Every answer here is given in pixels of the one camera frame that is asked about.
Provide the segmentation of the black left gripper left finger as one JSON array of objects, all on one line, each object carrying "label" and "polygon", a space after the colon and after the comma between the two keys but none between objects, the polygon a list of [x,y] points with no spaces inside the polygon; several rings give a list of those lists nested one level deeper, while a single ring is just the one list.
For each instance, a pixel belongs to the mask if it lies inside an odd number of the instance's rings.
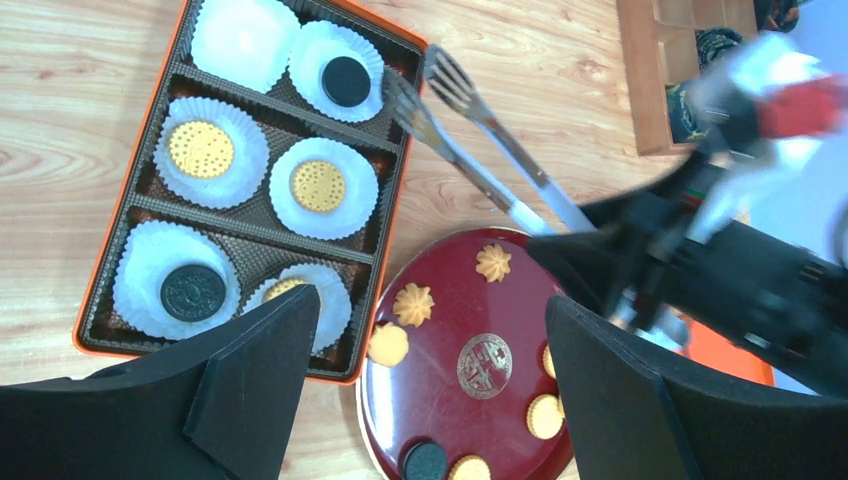
[{"label": "black left gripper left finger", "polygon": [[86,378],[3,386],[2,477],[277,478],[318,316],[301,285]]}]

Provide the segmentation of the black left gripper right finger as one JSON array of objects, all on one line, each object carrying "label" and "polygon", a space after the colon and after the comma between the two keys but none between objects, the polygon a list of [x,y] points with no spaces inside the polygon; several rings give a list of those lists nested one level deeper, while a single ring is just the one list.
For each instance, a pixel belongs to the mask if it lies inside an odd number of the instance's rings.
[{"label": "black left gripper right finger", "polygon": [[843,479],[847,404],[693,362],[554,296],[547,336],[584,479]]}]

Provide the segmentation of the orange box lid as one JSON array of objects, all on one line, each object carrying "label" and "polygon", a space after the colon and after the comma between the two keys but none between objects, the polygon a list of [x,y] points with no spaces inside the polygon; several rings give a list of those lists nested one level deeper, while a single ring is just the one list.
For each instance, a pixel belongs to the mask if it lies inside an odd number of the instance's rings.
[{"label": "orange box lid", "polygon": [[685,316],[690,340],[682,349],[687,358],[720,372],[754,383],[774,387],[770,365],[753,354],[732,345],[717,333]]}]

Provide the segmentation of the black chocolate cookie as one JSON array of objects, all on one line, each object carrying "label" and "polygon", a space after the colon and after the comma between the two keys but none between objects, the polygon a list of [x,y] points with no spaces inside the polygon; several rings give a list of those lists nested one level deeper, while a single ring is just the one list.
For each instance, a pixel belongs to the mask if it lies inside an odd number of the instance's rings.
[{"label": "black chocolate cookie", "polygon": [[189,264],[171,271],[160,287],[165,311],[178,321],[197,323],[215,315],[226,298],[223,278],[212,268]]},{"label": "black chocolate cookie", "polygon": [[346,108],[362,104],[371,91],[368,71],[349,56],[334,57],[323,67],[321,85],[332,102]]},{"label": "black chocolate cookie", "polygon": [[420,441],[411,446],[400,469],[403,480],[444,480],[447,472],[447,454],[433,441]]}]

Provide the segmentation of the dotted round biscuit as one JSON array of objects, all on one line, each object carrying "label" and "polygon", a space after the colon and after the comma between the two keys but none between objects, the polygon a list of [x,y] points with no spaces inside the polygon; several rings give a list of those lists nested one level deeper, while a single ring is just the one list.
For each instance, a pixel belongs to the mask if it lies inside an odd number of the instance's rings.
[{"label": "dotted round biscuit", "polygon": [[542,366],[546,374],[555,379],[556,371],[553,363],[553,357],[549,345],[545,345],[541,355]]},{"label": "dotted round biscuit", "polygon": [[553,394],[535,397],[526,411],[526,426],[532,436],[549,440],[559,434],[565,423],[561,400]]},{"label": "dotted round biscuit", "polygon": [[290,177],[291,193],[303,209],[328,213],[339,208],[347,193],[342,171],[324,160],[300,163]]},{"label": "dotted round biscuit", "polygon": [[205,121],[177,125],[170,134],[167,150],[177,171],[195,179],[224,175],[235,158],[231,137],[222,128]]},{"label": "dotted round biscuit", "polygon": [[448,473],[448,480],[491,480],[488,463],[479,455],[466,455],[458,459]]},{"label": "dotted round biscuit", "polygon": [[276,297],[283,295],[284,293],[290,291],[291,289],[300,286],[300,285],[308,285],[309,281],[297,278],[297,277],[288,277],[284,279],[280,279],[276,281],[273,285],[271,285],[263,295],[263,302],[269,302]]}]

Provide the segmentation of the orange cookie box tray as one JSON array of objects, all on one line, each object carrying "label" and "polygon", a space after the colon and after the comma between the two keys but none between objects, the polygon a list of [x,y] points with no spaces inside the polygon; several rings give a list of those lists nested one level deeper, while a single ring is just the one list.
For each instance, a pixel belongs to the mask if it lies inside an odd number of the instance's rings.
[{"label": "orange cookie box tray", "polygon": [[[350,384],[362,369],[375,318],[410,137],[393,119],[383,95],[382,110],[368,121],[347,123],[323,115],[296,91],[288,63],[283,77],[267,93],[199,69],[193,62],[191,41],[202,2],[181,5],[181,17],[147,107],[98,266],[76,320],[74,343],[85,353],[130,358],[178,341],[152,337],[131,327],[114,308],[115,277],[131,230],[148,221],[163,221],[207,236],[229,257],[241,289],[239,308],[231,319],[245,314],[243,308],[260,284],[287,267],[314,263],[335,270],[350,295],[352,314],[333,345],[318,355],[313,355],[311,348],[307,374],[319,381]],[[424,39],[352,1],[280,2],[294,11],[301,28],[311,21],[326,20],[354,30],[382,56],[383,78],[386,71],[392,71],[419,84],[427,47]],[[266,137],[270,157],[265,176],[258,190],[239,205],[213,209],[192,203],[169,190],[156,169],[154,151],[170,103],[194,96],[240,108]],[[321,240],[297,234],[281,223],[271,205],[269,181],[274,163],[296,142],[314,137],[353,148],[375,171],[376,207],[365,226],[345,238]]]}]

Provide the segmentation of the white paper cup bottom-right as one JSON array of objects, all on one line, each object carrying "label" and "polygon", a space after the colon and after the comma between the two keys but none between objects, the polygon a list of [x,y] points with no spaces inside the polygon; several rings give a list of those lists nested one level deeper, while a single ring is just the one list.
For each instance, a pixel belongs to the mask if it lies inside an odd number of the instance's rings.
[{"label": "white paper cup bottom-right", "polygon": [[247,313],[262,305],[265,291],[276,281],[288,277],[308,280],[318,291],[320,312],[312,346],[312,354],[318,355],[340,339],[352,314],[350,295],[335,270],[314,263],[287,267],[276,277],[266,279],[254,290],[243,312]]}]

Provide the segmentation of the flower butter cookie upper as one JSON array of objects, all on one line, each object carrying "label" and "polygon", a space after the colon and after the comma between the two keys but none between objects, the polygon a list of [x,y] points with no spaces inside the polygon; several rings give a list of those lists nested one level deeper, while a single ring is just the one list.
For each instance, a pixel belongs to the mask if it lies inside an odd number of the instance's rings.
[{"label": "flower butter cookie upper", "polygon": [[500,244],[485,245],[476,254],[475,271],[482,275],[487,283],[501,282],[511,272],[512,255]]}]

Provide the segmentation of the flower butter cookie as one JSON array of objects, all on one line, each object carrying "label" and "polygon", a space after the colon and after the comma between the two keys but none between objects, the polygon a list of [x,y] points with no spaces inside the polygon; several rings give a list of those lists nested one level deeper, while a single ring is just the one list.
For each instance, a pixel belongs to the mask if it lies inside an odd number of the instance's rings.
[{"label": "flower butter cookie", "polygon": [[500,244],[485,245],[476,254],[475,271],[482,275],[487,283],[501,282],[511,272],[512,255]]},{"label": "flower butter cookie", "polygon": [[431,318],[435,301],[429,286],[407,283],[395,296],[392,313],[402,327],[420,327]]}]

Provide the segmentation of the dark red round plate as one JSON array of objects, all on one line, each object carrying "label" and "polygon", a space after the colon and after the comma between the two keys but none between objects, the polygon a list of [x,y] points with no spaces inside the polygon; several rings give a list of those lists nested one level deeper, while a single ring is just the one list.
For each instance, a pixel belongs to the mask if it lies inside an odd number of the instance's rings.
[{"label": "dark red round plate", "polygon": [[[448,465],[479,455],[495,479],[554,479],[572,461],[566,429],[549,440],[530,434],[526,411],[557,382],[543,369],[545,310],[562,290],[524,249],[525,234],[482,228],[447,236],[407,263],[386,287],[378,324],[392,323],[396,294],[429,286],[431,318],[408,329],[410,349],[395,367],[363,365],[356,396],[359,424],[381,476],[401,478],[411,446],[433,441]],[[476,254],[500,244],[512,255],[503,281],[475,271]]]}]

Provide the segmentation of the plain round butter cookie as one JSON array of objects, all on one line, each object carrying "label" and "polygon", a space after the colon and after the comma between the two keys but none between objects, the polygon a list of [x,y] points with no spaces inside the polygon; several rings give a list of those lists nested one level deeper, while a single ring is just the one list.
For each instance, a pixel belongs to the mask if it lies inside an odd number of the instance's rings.
[{"label": "plain round butter cookie", "polygon": [[371,361],[391,368],[397,366],[408,352],[409,340],[405,329],[393,323],[375,327],[367,351]]}]

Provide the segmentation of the flower butter cookie left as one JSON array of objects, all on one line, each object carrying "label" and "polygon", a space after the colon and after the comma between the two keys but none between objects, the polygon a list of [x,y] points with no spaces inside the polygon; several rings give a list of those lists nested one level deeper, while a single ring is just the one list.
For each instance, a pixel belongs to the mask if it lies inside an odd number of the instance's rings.
[{"label": "flower butter cookie left", "polygon": [[420,327],[431,318],[435,301],[429,286],[407,283],[395,296],[392,313],[402,327]]}]

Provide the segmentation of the wooden compartment organizer box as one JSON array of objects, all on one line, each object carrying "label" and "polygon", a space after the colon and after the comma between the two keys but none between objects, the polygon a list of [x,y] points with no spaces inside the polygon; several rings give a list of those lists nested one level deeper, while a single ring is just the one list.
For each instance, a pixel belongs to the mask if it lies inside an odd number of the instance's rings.
[{"label": "wooden compartment organizer box", "polygon": [[673,139],[666,88],[699,75],[696,33],[730,27],[757,34],[755,6],[743,0],[618,0],[617,12],[637,152],[678,155],[689,146]]}]

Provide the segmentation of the white paper cup middle-left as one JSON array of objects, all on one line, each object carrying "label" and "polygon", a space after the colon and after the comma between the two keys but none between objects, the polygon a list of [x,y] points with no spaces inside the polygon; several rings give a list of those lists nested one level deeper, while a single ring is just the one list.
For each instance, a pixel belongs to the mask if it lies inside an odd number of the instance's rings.
[{"label": "white paper cup middle-left", "polygon": [[[188,121],[213,123],[231,137],[235,158],[224,175],[195,179],[177,171],[168,154],[167,142],[173,129]],[[245,202],[258,190],[269,157],[266,137],[251,116],[226,102],[194,96],[170,103],[153,160],[165,185],[173,193],[197,205],[225,209]]]}]

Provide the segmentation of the white paper cup top-right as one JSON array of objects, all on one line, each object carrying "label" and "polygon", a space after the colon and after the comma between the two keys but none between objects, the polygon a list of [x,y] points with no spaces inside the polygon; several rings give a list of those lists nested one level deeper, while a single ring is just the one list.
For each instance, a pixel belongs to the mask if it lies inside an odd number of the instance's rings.
[{"label": "white paper cup top-right", "polygon": [[[321,85],[323,67],[337,56],[352,57],[368,71],[370,95],[356,107],[346,108],[335,104],[324,93]],[[350,28],[326,20],[303,25],[289,55],[288,72],[300,96],[330,118],[359,123],[372,119],[383,108],[383,58],[369,40]]]}]

